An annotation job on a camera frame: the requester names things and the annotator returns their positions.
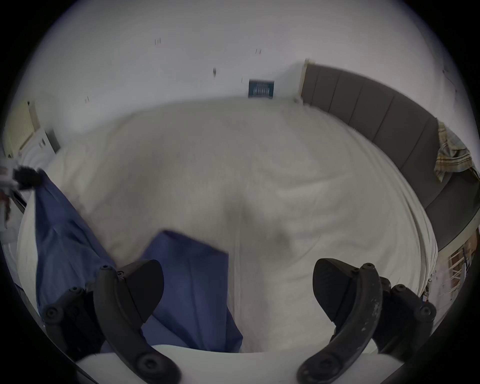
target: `black object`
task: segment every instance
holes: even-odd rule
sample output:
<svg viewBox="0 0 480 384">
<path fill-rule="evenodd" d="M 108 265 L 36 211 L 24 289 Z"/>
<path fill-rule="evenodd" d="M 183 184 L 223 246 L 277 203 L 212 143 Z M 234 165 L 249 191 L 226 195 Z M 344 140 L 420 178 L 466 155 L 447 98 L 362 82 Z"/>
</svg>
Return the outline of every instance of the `black object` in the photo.
<svg viewBox="0 0 480 384">
<path fill-rule="evenodd" d="M 106 340 L 144 381 L 175 384 L 180 371 L 148 345 L 141 326 L 163 295 L 163 272 L 156 260 L 142 260 L 116 272 L 104 265 L 86 289 L 73 287 L 42 311 L 46 332 L 74 361 L 98 353 Z"/>
<path fill-rule="evenodd" d="M 371 263 L 358 269 L 335 259 L 318 260 L 313 293 L 336 328 L 328 346 L 300 366 L 302 384 L 333 382 L 371 338 L 379 353 L 406 361 L 432 332 L 435 307 L 402 284 L 391 288 Z"/>
<path fill-rule="evenodd" d="M 71 359 L 98 353 L 106 340 L 120 359 L 148 383 L 175 384 L 180 370 L 149 346 L 141 326 L 163 295 L 160 263 L 142 260 L 115 271 L 100 268 L 95 282 L 73 287 L 42 317 L 50 339 Z M 430 336 L 435 307 L 404 285 L 391 288 L 371 263 L 355 268 L 320 259 L 313 293 L 335 324 L 330 343 L 297 371 L 299 383 L 331 383 L 358 358 L 372 338 L 380 353 L 409 359 Z"/>
<path fill-rule="evenodd" d="M 19 167 L 13 170 L 13 179 L 18 182 L 19 190 L 27 190 L 42 184 L 42 175 L 30 167 Z"/>
</svg>

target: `bed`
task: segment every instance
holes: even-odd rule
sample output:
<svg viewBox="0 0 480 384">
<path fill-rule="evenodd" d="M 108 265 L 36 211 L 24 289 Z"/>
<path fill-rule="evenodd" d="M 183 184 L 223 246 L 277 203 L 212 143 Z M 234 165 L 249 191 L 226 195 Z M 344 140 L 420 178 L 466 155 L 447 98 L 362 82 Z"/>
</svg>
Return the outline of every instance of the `bed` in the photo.
<svg viewBox="0 0 480 384">
<path fill-rule="evenodd" d="M 118 267 L 164 228 L 226 251 L 243 352 L 322 345 L 334 325 L 313 296 L 315 262 L 371 262 L 420 295 L 437 244 L 471 219 L 467 207 L 449 225 L 437 217 L 455 193 L 478 206 L 479 185 L 434 178 L 436 119 L 382 84 L 308 64 L 300 96 L 139 112 L 63 148 L 46 172 Z M 31 199 L 17 261 L 35 306 L 34 211 Z"/>
</svg>

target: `small blue poster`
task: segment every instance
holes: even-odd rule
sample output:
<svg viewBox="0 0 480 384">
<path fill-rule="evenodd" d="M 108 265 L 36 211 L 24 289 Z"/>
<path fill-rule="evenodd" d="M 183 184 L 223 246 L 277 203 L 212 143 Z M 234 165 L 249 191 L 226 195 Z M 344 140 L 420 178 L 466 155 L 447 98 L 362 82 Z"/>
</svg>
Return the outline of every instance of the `small blue poster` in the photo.
<svg viewBox="0 0 480 384">
<path fill-rule="evenodd" d="M 273 98 L 273 81 L 250 80 L 248 83 L 248 97 Z"/>
</svg>

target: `bed headboard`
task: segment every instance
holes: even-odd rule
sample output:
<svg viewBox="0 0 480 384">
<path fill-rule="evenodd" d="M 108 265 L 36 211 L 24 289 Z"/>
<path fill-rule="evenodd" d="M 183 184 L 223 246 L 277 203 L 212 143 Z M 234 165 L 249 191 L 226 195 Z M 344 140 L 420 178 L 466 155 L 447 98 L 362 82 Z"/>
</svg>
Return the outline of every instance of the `bed headboard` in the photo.
<svg viewBox="0 0 480 384">
<path fill-rule="evenodd" d="M 433 168 L 439 149 L 438 122 L 401 93 L 374 80 L 307 63 L 301 87 L 305 104 L 337 116 L 383 150 L 417 194 L 442 249 L 480 208 L 480 182 L 470 171 Z"/>
</svg>

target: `wrinkled sheet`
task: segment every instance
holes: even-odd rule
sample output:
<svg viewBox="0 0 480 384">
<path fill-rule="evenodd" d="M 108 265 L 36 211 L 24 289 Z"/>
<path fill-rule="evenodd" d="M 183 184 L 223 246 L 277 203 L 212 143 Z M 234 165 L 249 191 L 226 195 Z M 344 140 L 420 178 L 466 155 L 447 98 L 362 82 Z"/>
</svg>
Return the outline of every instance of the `wrinkled sheet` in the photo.
<svg viewBox="0 0 480 384">
<path fill-rule="evenodd" d="M 163 228 L 228 253 L 228 307 L 242 351 L 328 342 L 315 300 L 321 257 L 375 264 L 421 294 L 437 257 L 432 226 L 390 159 L 329 114 L 290 101 L 158 107 L 63 148 L 47 174 L 122 266 Z M 28 203 L 19 277 L 35 302 Z"/>
</svg>

